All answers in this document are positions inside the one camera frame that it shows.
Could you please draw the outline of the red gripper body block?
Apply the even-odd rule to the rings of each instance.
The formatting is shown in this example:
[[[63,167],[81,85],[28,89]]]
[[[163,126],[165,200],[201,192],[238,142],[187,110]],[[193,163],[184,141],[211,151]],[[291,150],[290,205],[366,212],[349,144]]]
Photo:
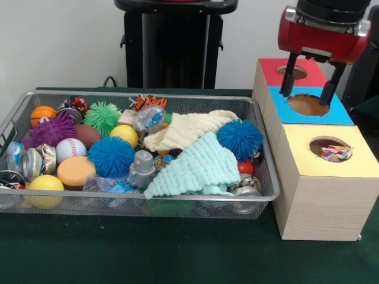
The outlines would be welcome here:
[[[353,64],[365,50],[371,30],[368,20],[349,28],[302,21],[296,8],[288,5],[281,16],[278,47],[295,54],[320,56],[330,62]]]

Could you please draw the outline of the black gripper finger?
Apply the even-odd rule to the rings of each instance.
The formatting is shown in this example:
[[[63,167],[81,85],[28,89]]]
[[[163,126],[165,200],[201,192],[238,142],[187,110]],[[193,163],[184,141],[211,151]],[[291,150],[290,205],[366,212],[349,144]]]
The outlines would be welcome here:
[[[291,94],[291,91],[293,90],[293,85],[295,81],[294,76],[294,67],[296,65],[298,54],[297,53],[290,53],[290,56],[288,58],[288,62],[285,68],[284,78],[282,81],[280,94],[288,98]]]
[[[319,105],[322,107],[330,105],[338,83],[345,71],[344,63],[330,62],[330,64],[335,69],[333,71],[332,77],[325,83],[321,96],[319,98]]]

